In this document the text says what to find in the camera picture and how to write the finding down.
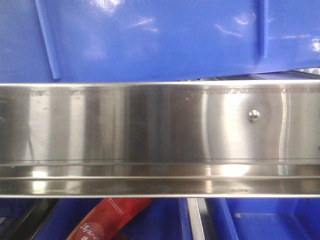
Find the red snack bag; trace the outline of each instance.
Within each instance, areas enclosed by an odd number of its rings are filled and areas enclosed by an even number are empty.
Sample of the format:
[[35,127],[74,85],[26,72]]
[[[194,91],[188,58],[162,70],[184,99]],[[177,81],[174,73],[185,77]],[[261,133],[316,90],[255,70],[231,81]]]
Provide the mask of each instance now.
[[66,240],[111,240],[153,198],[105,198],[75,227]]

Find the stainless steel shelf rail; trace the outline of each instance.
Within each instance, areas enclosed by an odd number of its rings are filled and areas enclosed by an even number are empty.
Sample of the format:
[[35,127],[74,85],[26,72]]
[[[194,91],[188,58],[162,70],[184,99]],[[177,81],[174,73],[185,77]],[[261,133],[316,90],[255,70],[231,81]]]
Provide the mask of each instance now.
[[319,197],[320,80],[0,84],[2,197]]

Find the screw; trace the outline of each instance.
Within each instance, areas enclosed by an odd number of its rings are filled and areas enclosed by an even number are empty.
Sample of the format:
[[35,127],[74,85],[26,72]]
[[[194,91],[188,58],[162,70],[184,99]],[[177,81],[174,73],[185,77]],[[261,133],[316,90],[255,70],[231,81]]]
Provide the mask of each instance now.
[[248,114],[249,120],[250,120],[251,122],[253,122],[253,123],[256,122],[256,121],[258,121],[259,117],[260,117],[260,112],[258,112],[257,110],[252,110],[252,111],[249,112],[249,114]]

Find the blue storage crate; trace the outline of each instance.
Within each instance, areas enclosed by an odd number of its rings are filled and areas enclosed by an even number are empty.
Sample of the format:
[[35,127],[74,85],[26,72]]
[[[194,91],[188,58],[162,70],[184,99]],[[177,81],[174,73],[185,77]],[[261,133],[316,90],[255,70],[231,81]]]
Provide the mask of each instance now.
[[319,240],[318,198],[209,199],[219,240]]
[[[62,199],[34,240],[65,240],[100,199]],[[191,240],[185,199],[155,199],[121,232],[130,240]]]
[[145,82],[320,66],[319,0],[9,0],[0,82]]
[[36,201],[36,199],[0,198],[0,218],[18,218]]

